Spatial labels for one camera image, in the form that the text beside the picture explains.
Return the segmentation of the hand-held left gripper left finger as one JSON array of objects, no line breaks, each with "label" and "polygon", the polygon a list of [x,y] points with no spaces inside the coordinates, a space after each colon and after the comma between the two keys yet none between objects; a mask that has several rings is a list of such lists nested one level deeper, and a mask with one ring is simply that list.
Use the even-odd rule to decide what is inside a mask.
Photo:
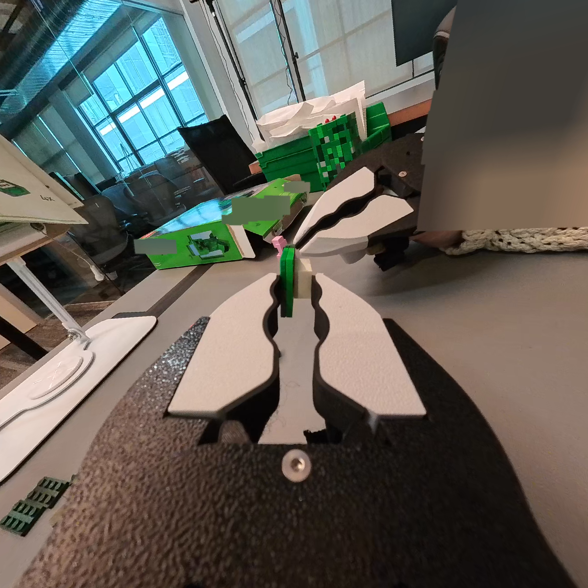
[{"label": "hand-held left gripper left finger", "polygon": [[258,443],[278,407],[278,291],[278,274],[268,273],[210,315],[168,406],[171,416],[207,420],[205,442],[237,421]]}]

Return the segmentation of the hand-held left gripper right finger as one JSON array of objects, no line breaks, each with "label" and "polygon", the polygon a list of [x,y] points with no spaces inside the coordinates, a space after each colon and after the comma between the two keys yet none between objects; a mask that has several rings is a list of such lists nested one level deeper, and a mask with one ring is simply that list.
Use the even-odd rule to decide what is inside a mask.
[{"label": "hand-held left gripper right finger", "polygon": [[390,420],[421,419],[426,408],[381,315],[324,273],[312,278],[313,404],[330,436],[375,434]]}]

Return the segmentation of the pile of dark green lego pieces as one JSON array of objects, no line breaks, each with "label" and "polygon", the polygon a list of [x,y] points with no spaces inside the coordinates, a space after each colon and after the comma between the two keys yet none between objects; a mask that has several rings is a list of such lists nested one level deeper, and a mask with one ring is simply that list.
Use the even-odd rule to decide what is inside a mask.
[{"label": "pile of dark green lego pieces", "polygon": [[41,478],[26,497],[15,503],[1,518],[1,530],[25,537],[40,517],[55,507],[76,479],[76,474],[68,480],[49,476]]}]

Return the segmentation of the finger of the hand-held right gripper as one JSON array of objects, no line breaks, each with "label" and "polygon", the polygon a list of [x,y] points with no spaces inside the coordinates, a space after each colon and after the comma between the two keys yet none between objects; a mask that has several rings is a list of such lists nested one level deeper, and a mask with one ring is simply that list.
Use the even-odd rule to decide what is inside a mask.
[{"label": "finger of the hand-held right gripper", "polygon": [[334,226],[318,231],[307,244],[297,249],[308,258],[362,252],[367,249],[373,233],[413,212],[414,209],[404,199],[380,195],[358,214],[342,218]]},{"label": "finger of the hand-held right gripper", "polygon": [[326,190],[311,207],[293,239],[302,248],[319,231],[334,227],[343,218],[357,214],[373,197],[376,173],[363,167]]}]

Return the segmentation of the green pixel-pattern creeper model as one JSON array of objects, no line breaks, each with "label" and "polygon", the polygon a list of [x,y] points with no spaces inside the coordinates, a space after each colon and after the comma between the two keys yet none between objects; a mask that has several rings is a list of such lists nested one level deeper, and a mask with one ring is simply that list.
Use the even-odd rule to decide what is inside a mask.
[{"label": "green pixel-pattern creeper model", "polygon": [[309,129],[322,189],[326,190],[351,161],[367,152],[359,136],[356,114],[336,115]]}]

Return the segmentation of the person's right forearm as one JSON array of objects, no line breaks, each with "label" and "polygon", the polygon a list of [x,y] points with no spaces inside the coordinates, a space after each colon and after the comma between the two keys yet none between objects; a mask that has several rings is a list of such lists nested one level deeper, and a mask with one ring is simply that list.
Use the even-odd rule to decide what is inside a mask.
[{"label": "person's right forearm", "polygon": [[535,254],[587,250],[587,228],[507,229],[476,231],[430,231],[411,240],[451,256],[476,251]]}]

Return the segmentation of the green and white lego assembly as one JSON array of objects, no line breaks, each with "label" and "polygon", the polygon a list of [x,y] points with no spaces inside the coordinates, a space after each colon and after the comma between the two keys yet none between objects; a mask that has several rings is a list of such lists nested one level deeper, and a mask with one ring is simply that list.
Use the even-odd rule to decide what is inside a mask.
[{"label": "green and white lego assembly", "polygon": [[312,277],[310,259],[301,258],[294,245],[286,246],[280,257],[282,317],[291,318],[293,316],[295,299],[311,298]]}]

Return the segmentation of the black wall screen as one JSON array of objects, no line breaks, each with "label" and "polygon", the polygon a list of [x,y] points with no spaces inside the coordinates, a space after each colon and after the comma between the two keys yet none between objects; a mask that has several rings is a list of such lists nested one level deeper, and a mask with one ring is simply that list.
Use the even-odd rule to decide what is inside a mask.
[{"label": "black wall screen", "polygon": [[433,35],[457,1],[391,1],[396,65],[432,50]]}]

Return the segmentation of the open instruction booklet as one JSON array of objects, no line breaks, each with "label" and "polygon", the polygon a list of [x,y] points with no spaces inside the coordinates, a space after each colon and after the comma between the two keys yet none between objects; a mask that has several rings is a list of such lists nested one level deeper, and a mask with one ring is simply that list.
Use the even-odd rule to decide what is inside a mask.
[{"label": "open instruction booklet", "polygon": [[1,223],[88,224],[82,203],[1,136]]}]

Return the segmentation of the green plastic crate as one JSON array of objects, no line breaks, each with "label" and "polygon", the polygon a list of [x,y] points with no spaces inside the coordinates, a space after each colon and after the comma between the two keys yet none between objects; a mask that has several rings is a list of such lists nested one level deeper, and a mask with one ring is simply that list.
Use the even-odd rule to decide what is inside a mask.
[{"label": "green plastic crate", "polygon": [[[367,152],[391,138],[390,121],[383,102],[366,108],[366,123],[368,134],[364,144]],[[311,191],[323,190],[308,132],[306,136],[257,154],[257,158],[268,181],[299,174],[301,180],[311,184]]]}]

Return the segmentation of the black stand pole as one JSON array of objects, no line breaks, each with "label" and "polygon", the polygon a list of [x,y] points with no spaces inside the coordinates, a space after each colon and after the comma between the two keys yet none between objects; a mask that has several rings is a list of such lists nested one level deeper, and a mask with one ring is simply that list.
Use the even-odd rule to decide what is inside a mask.
[{"label": "black stand pole", "polygon": [[242,96],[242,99],[245,101],[247,107],[246,111],[243,112],[243,117],[247,123],[248,133],[252,141],[254,141],[255,139],[260,138],[258,127],[256,126],[256,121],[258,117],[251,97],[251,93],[249,91],[249,87],[246,82],[245,72],[242,68],[235,44],[233,43],[231,33],[224,19],[221,4],[219,3],[219,1],[212,1],[212,6],[213,18],[215,19],[215,22],[217,24],[217,29],[219,30],[219,33],[224,43],[224,47],[229,55],[229,60],[232,64],[233,70],[235,71],[235,76],[239,84],[240,93],[236,94],[238,97],[238,103],[241,106],[243,105],[241,101]]},{"label": "black stand pole", "polygon": [[281,39],[283,41],[282,44],[285,48],[286,61],[288,63],[290,76],[292,78],[293,84],[295,85],[296,99],[298,102],[305,102],[306,95],[302,79],[300,77],[300,71],[298,66],[298,53],[295,52],[295,48],[292,44],[282,1],[276,1],[276,6],[278,14],[277,28],[280,32]]}]

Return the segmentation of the green lego set box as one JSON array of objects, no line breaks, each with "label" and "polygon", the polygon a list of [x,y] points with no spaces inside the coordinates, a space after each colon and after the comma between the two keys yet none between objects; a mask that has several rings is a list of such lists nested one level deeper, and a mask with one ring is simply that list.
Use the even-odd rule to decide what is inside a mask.
[{"label": "green lego set box", "polygon": [[295,220],[311,184],[293,175],[189,209],[134,241],[156,269],[254,259]]}]

